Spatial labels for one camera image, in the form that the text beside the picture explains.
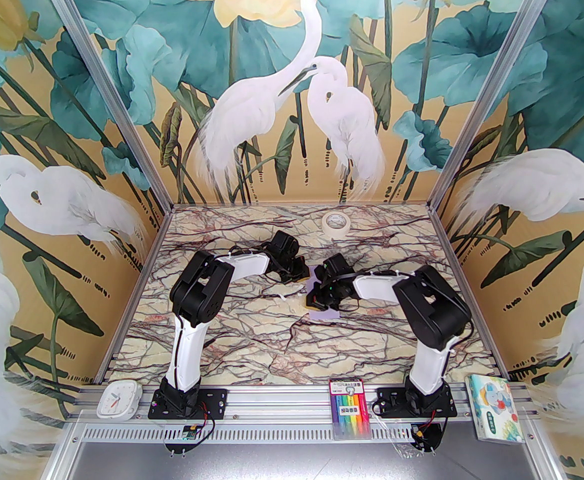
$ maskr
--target painted wall mural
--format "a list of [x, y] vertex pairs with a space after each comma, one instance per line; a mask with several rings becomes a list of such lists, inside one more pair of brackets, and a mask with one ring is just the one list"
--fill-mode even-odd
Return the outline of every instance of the painted wall mural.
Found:
[[90, 80], [49, 0], [0, 0], [1, 479], [40, 476], [163, 217]]
[[[75, 1], [189, 204], [426, 199], [521, 2]], [[526, 48], [506, 90], [545, 60]], [[55, 67], [90, 98], [80, 64]], [[58, 96], [59, 123], [93, 135]]]
[[549, 0], [509, 89], [439, 210], [509, 368], [543, 408], [568, 478], [584, 479], [584, 0]]

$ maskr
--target marble surface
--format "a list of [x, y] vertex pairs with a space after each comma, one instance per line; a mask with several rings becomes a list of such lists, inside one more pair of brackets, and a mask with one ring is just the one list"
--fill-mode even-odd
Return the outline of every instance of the marble surface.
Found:
[[[299, 240], [308, 265], [340, 252], [354, 269], [412, 272], [430, 264], [456, 288], [443, 250], [420, 205], [341, 206], [351, 230], [344, 240], [327, 238], [321, 218], [333, 206], [190, 207], [174, 215], [134, 320], [115, 361], [111, 380], [134, 378], [157, 384], [170, 363], [173, 317], [170, 288], [199, 249], [223, 253], [234, 244], [252, 247], [282, 229]], [[201, 359], [203, 384], [324, 384], [330, 377], [402, 382], [416, 347], [399, 306], [344, 301], [341, 318], [310, 320], [305, 282], [282, 285], [263, 276], [230, 285], [213, 320]], [[491, 374], [493, 358], [475, 334], [450, 357], [447, 379]]]

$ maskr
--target white clock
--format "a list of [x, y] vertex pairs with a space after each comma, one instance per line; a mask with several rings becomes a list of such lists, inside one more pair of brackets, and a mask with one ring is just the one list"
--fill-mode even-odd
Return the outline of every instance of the white clock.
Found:
[[142, 394], [143, 387], [135, 380], [116, 380], [105, 388], [96, 414], [102, 419], [129, 420], [136, 413]]

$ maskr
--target masking tape roll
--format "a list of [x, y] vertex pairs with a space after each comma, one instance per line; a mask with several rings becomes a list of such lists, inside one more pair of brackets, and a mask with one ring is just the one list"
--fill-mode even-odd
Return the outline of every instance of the masking tape roll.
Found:
[[350, 225], [349, 217], [342, 212], [327, 212], [321, 220], [323, 232], [334, 240], [345, 238]]

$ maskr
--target clock face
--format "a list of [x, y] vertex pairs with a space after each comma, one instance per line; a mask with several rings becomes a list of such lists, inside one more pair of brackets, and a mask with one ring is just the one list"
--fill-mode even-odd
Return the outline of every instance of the clock face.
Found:
[[118, 381], [110, 384], [99, 403], [98, 411], [103, 416], [122, 414], [129, 409], [136, 395], [136, 382]]

